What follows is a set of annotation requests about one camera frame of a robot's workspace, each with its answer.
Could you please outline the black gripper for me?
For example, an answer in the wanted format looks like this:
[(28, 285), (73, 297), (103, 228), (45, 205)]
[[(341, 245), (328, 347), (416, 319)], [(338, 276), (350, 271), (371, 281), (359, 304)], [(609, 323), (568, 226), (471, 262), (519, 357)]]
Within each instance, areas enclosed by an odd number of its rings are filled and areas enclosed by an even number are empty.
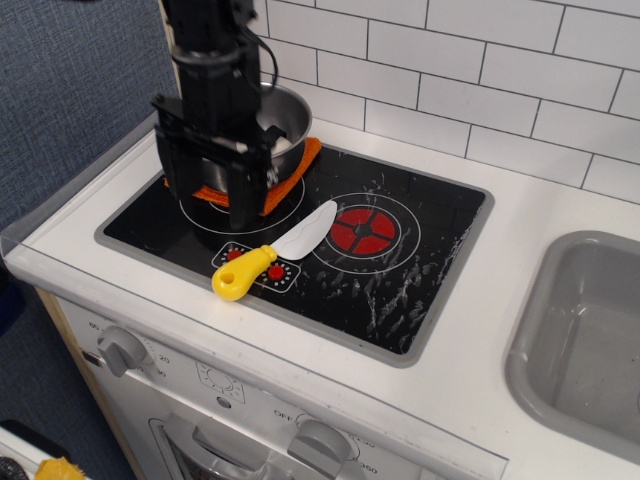
[(227, 170), (229, 221), (243, 229), (264, 210), (270, 154), (257, 123), (262, 106), (257, 48), (171, 50), (181, 96), (158, 96), (156, 144), (171, 194), (191, 197), (204, 185), (205, 158)]

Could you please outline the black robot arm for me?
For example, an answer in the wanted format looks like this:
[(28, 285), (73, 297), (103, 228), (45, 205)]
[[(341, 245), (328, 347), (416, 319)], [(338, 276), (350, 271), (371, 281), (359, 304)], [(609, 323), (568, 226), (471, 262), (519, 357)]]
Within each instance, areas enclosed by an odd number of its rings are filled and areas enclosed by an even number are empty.
[(166, 1), (181, 95), (158, 95), (155, 127), (172, 195), (204, 186), (204, 163), (226, 172), (229, 221), (244, 228), (264, 208), (271, 143), (257, 122), (262, 106), (259, 38), (250, 1)]

